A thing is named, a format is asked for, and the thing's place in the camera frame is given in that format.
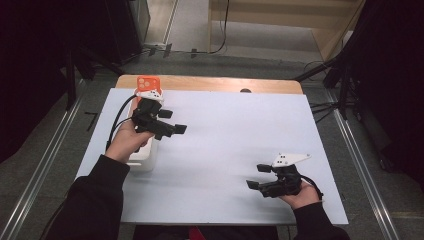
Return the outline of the person's right hand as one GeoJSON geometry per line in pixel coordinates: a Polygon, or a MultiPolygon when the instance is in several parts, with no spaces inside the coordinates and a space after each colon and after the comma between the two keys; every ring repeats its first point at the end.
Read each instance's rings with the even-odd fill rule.
{"type": "Polygon", "coordinates": [[[297,195],[280,196],[293,210],[314,204],[320,201],[315,188],[306,182],[301,183],[300,192],[297,195]]]}

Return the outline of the black tripod stand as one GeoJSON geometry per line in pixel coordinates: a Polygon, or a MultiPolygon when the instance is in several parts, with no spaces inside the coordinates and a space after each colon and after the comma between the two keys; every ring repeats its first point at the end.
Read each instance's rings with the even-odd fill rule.
{"type": "Polygon", "coordinates": [[[348,93],[350,91],[352,76],[351,64],[348,61],[348,56],[344,51],[337,54],[330,60],[322,62],[320,65],[304,72],[303,74],[294,77],[297,82],[302,82],[310,77],[324,72],[326,69],[329,72],[326,74],[323,85],[326,89],[331,89],[340,84],[339,98],[336,102],[328,103],[328,109],[334,111],[337,109],[344,120],[347,120],[346,109],[349,106],[354,106],[355,103],[348,102],[348,93]]]}

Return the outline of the person's left hand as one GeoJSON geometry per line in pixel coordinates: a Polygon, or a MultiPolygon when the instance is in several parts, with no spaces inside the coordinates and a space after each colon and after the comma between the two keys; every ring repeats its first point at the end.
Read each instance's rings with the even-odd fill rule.
{"type": "Polygon", "coordinates": [[[105,156],[120,163],[126,164],[129,157],[137,149],[145,146],[150,138],[151,132],[137,133],[132,121],[124,122],[117,130],[105,156]]]}

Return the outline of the orange phone case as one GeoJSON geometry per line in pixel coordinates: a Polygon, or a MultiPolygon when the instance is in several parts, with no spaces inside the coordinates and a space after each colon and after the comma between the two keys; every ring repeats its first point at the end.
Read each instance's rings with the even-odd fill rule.
{"type": "Polygon", "coordinates": [[[140,75],[137,77],[137,91],[145,92],[156,90],[159,94],[162,93],[160,79],[152,75],[140,75]]]}

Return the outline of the dark cabinet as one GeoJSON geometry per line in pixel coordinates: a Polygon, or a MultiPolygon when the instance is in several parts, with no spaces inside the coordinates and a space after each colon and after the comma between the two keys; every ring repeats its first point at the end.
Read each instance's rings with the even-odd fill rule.
{"type": "Polygon", "coordinates": [[[123,64],[142,51],[151,16],[147,0],[106,0],[112,28],[112,61],[123,64]]]}

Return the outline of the person's torso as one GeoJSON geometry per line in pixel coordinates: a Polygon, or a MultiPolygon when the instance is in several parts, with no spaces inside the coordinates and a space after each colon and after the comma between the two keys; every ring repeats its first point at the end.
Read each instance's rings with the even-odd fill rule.
{"type": "Polygon", "coordinates": [[[190,240],[197,227],[206,240],[279,240],[275,226],[154,226],[138,225],[132,240],[190,240]]]}

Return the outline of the white plastic container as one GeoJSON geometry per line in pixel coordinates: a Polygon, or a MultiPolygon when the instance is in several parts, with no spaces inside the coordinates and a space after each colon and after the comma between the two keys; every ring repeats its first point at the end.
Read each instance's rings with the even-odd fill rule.
{"type": "MultiPolygon", "coordinates": [[[[128,116],[131,117],[133,111],[136,109],[138,102],[143,98],[156,100],[162,103],[162,93],[157,89],[151,90],[135,90],[136,97],[131,101],[128,116]]],[[[129,157],[128,165],[132,171],[137,172],[150,172],[156,166],[157,160],[158,141],[152,137],[148,140],[147,144],[140,147],[136,152],[132,153],[129,157]]]]}

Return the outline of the wooden table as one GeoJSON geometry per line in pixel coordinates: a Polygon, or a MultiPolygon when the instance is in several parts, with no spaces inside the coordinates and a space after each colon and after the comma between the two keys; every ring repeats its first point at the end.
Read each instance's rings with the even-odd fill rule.
{"type": "Polygon", "coordinates": [[[303,93],[300,83],[294,80],[178,75],[159,75],[159,79],[163,90],[241,92],[248,89],[252,93],[303,93]]]}

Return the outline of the light wooden furniture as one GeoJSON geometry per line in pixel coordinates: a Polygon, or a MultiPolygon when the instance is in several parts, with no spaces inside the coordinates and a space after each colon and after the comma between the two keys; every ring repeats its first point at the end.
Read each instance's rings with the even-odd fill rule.
{"type": "Polygon", "coordinates": [[[323,60],[336,55],[349,30],[353,30],[366,0],[208,0],[208,37],[212,22],[302,27],[312,30],[323,60]]]}

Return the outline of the black metal stand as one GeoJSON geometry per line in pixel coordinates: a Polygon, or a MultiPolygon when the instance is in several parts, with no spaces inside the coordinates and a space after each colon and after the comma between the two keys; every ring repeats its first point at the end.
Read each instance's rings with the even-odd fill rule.
{"type": "Polygon", "coordinates": [[[66,54],[66,80],[67,80],[67,106],[69,111],[76,101],[75,87],[75,64],[73,61],[73,51],[68,50],[66,54]]]}

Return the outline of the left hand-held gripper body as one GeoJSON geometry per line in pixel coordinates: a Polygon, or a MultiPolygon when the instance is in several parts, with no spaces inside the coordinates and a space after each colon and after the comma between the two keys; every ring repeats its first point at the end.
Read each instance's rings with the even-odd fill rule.
{"type": "Polygon", "coordinates": [[[163,136],[171,137],[174,134],[175,126],[160,121],[158,112],[162,109],[162,103],[156,100],[146,98],[140,100],[131,116],[136,132],[151,132],[157,140],[161,140],[163,136]]]}

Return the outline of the metal floor rail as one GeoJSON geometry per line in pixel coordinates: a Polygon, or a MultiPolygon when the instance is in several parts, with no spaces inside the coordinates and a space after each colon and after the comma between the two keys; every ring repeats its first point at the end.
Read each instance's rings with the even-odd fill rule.
{"type": "Polygon", "coordinates": [[[78,97],[73,106],[64,113],[60,124],[55,130],[46,150],[44,151],[40,162],[33,172],[29,183],[25,190],[18,198],[18,201],[13,209],[11,216],[8,219],[4,230],[0,234],[0,240],[15,240],[23,222],[25,221],[35,198],[40,191],[40,188],[49,172],[51,165],[57,155],[59,148],[75,118],[77,111],[81,105],[82,97],[78,97]]]}
{"type": "Polygon", "coordinates": [[[357,144],[349,122],[342,116],[341,107],[337,107],[334,110],[334,115],[384,239],[400,240],[394,222],[366,165],[365,158],[357,144]]]}

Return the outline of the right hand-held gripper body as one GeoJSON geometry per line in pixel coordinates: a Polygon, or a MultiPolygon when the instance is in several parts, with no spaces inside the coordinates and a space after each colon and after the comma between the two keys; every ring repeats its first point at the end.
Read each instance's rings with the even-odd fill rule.
{"type": "Polygon", "coordinates": [[[279,153],[271,166],[277,180],[274,182],[262,183],[265,190],[260,191],[264,197],[279,197],[284,195],[297,195],[300,192],[301,175],[297,171],[296,163],[309,159],[310,154],[284,154],[279,153]]]}

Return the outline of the white board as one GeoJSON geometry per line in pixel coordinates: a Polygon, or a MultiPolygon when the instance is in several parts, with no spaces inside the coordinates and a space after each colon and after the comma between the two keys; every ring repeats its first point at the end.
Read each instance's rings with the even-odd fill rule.
{"type": "Polygon", "coordinates": [[[269,182],[260,163],[278,154],[305,154],[298,171],[323,192],[334,224],[347,216],[308,100],[302,94],[207,91],[164,93],[171,123],[182,135],[158,143],[157,161],[147,173],[125,180],[121,220],[132,224],[283,225],[295,219],[291,208],[248,188],[269,182]]]}

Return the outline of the red object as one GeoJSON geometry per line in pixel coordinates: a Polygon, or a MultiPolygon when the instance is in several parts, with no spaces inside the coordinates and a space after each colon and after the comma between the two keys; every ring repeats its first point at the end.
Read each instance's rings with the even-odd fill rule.
{"type": "Polygon", "coordinates": [[[189,239],[190,240],[206,240],[201,231],[197,227],[189,228],[189,239]]]}

